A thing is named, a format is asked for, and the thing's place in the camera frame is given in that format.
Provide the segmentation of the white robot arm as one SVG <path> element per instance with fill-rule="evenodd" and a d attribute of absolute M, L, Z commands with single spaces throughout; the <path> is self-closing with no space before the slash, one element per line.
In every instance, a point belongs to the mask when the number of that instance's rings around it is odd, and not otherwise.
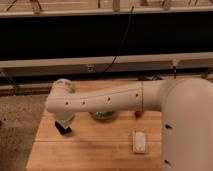
<path fill-rule="evenodd" d="M 136 81 L 90 92 L 59 79 L 45 108 L 64 128 L 77 112 L 159 111 L 162 171 L 213 171 L 213 82 L 206 79 Z"/>

